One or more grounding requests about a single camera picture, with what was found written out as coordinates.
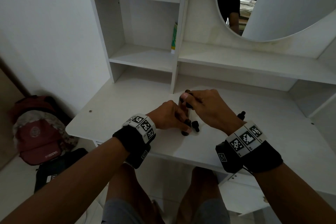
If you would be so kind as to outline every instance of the gray shorts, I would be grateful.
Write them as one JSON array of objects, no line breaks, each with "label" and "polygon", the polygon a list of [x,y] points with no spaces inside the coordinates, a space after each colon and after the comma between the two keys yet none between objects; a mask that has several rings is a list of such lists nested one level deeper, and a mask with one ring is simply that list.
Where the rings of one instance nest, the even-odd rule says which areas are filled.
[{"label": "gray shorts", "polygon": [[[102,224],[145,224],[135,209],[121,199],[105,203]],[[221,199],[209,199],[200,205],[191,224],[230,224],[229,213]]]}]

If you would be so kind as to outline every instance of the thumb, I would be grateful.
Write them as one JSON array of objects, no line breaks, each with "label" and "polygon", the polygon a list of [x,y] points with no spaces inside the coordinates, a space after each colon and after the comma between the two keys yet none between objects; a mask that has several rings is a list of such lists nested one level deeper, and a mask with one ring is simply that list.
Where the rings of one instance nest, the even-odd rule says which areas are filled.
[{"label": "thumb", "polygon": [[191,127],[189,127],[187,124],[184,124],[183,122],[180,122],[178,119],[175,119],[175,127],[181,131],[185,131],[189,134],[191,133]]},{"label": "thumb", "polygon": [[191,104],[191,106],[197,110],[200,107],[200,103],[192,96],[191,94],[188,93],[183,93],[181,95],[181,98],[186,101],[188,104]]}]

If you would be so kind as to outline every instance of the white tile floor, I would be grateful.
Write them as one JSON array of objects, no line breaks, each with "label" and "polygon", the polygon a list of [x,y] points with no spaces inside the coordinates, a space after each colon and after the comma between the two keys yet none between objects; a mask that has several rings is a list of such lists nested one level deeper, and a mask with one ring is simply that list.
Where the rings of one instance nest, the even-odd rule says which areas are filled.
[{"label": "white tile floor", "polygon": [[[85,139],[81,139],[77,147],[88,151],[95,148],[92,141]],[[0,172],[0,220],[33,194],[36,168],[16,157]],[[148,156],[136,170],[140,185],[158,202],[166,223],[175,220],[179,203],[189,187],[192,169],[186,164]],[[253,215],[242,218],[230,212],[230,217],[231,224],[254,224]],[[99,216],[92,224],[96,221],[100,224]]]}]

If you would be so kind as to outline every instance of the desk top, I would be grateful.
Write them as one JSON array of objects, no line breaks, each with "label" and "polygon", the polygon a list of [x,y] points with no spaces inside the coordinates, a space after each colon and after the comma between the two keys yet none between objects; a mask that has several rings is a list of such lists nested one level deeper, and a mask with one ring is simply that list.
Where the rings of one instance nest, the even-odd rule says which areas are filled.
[{"label": "desk top", "polygon": [[[68,134],[106,141],[130,116],[148,113],[186,90],[217,89],[235,113],[246,112],[265,133],[284,162],[313,189],[336,194],[336,155],[287,92],[179,75],[169,94],[171,73],[129,68],[116,83],[108,80],[66,127]],[[184,137],[177,129],[159,130],[151,154],[224,172],[215,147],[226,135],[204,124]]]}]

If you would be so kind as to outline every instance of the person's right hand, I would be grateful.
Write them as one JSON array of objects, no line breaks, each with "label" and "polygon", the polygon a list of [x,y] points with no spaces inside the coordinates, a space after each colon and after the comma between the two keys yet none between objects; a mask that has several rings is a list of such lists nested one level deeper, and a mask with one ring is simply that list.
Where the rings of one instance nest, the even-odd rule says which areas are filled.
[{"label": "person's right hand", "polygon": [[217,90],[194,90],[183,93],[181,98],[183,104],[189,103],[206,124],[228,136],[246,123],[228,107]]}]

